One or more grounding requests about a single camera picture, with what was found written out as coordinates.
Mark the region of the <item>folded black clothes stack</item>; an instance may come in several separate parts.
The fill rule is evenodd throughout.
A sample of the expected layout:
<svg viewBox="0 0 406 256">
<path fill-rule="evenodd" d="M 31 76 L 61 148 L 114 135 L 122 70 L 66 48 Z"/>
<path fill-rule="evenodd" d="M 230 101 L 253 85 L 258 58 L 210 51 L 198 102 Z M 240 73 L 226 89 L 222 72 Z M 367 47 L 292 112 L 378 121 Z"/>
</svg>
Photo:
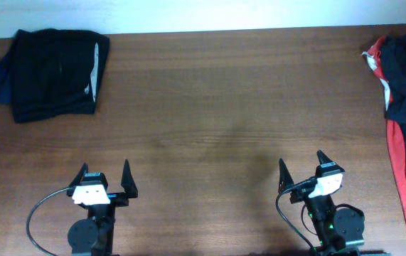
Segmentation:
<svg viewBox="0 0 406 256">
<path fill-rule="evenodd" d="M 17 123 L 94 114 L 109 47 L 93 31 L 17 31 L 0 60 L 0 103 Z"/>
</svg>

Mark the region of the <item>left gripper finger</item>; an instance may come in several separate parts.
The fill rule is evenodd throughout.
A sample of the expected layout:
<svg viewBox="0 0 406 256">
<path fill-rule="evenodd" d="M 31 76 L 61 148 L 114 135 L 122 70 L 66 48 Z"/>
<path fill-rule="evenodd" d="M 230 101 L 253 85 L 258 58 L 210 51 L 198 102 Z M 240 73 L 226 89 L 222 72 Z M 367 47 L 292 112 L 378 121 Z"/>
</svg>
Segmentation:
<svg viewBox="0 0 406 256">
<path fill-rule="evenodd" d="M 128 198 L 137 198 L 138 189 L 134 182 L 129 161 L 126 159 L 122 171 L 121 187 L 124 189 Z"/>
<path fill-rule="evenodd" d="M 69 187 L 76 187 L 82 183 L 85 174 L 88 172 L 88 165 L 84 163 L 75 178 L 70 182 Z"/>
</svg>

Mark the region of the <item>white garment under red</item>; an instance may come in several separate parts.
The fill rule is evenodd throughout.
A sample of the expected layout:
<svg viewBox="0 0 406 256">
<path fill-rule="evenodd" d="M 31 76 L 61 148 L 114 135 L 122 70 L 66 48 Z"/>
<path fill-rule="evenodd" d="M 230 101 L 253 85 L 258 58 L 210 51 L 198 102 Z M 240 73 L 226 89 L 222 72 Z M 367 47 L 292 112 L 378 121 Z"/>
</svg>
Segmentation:
<svg viewBox="0 0 406 256">
<path fill-rule="evenodd" d="M 367 51 L 363 51 L 361 55 L 365 56 L 366 61 L 370 69 L 373 71 L 374 75 L 380 80 L 381 84 L 383 85 L 383 94 L 384 94 L 384 102 L 385 102 L 385 110 L 388 110 L 389 105 L 391 103 L 391 90 L 389 86 L 389 82 L 385 78 L 382 65 L 380 62 L 380 51 L 377 51 L 374 54 L 370 54 Z"/>
</svg>

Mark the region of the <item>red shirt pile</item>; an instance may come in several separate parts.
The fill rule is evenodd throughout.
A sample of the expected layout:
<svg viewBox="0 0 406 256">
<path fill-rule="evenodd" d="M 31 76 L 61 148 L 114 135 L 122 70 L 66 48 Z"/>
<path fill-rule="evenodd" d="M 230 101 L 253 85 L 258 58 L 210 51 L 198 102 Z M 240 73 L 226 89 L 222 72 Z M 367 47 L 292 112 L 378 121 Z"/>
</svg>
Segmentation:
<svg viewBox="0 0 406 256">
<path fill-rule="evenodd" d="M 380 37 L 367 52 L 374 54 L 380 51 L 386 37 Z M 388 143 L 388 151 L 392 172 L 395 177 L 395 183 L 400 197 L 402 210 L 406 222 L 406 156 L 405 156 L 405 140 L 399 124 L 395 121 L 388 120 L 386 122 L 386 138 Z"/>
</svg>

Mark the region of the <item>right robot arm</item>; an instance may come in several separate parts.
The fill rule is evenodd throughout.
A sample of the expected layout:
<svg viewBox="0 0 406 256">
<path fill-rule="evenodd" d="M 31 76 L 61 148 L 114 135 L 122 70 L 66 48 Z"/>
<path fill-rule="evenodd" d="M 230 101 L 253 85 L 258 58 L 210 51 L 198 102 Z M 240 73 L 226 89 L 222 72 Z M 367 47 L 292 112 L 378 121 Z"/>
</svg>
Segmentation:
<svg viewBox="0 0 406 256">
<path fill-rule="evenodd" d="M 309 246 L 310 255 L 359 255 L 364 244 L 365 215 L 362 210 L 342 203 L 336 205 L 331 195 L 342 187 L 345 170 L 321 150 L 316 153 L 319 165 L 310 178 L 295 183 L 283 159 L 279 160 L 279 188 L 275 201 L 277 212 L 289 227 Z M 303 203 L 319 239 L 319 246 L 287 219 L 279 207 L 280 198 L 290 195 L 290 203 Z"/>
</svg>

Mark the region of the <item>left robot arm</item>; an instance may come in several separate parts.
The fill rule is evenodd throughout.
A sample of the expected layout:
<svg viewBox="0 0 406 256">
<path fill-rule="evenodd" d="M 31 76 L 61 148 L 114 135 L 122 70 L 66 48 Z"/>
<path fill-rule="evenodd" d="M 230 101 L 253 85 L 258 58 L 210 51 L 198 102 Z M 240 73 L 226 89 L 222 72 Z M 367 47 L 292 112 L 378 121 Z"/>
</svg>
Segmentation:
<svg viewBox="0 0 406 256">
<path fill-rule="evenodd" d="M 82 165 L 67 192 L 75 205 L 87 211 L 87 217 L 75 222 L 68 231 L 72 255 L 113 255 L 116 209 L 127 207 L 129 200 L 138 197 L 128 161 L 124 162 L 121 187 L 123 192 L 109 193 L 106 176 L 102 172 L 90 173 L 88 165 Z"/>
</svg>

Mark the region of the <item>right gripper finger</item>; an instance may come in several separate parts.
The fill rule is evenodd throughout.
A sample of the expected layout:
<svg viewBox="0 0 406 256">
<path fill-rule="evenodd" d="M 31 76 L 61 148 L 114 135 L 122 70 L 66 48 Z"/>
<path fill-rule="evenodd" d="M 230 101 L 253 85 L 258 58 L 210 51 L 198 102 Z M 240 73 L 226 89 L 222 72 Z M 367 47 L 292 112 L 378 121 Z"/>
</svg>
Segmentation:
<svg viewBox="0 0 406 256">
<path fill-rule="evenodd" d="M 278 193 L 283 193 L 294 185 L 294 181 L 283 159 L 279 160 L 279 187 Z"/>
<path fill-rule="evenodd" d="M 335 164 L 322 150 L 318 150 L 316 155 L 321 166 L 333 166 Z"/>
</svg>

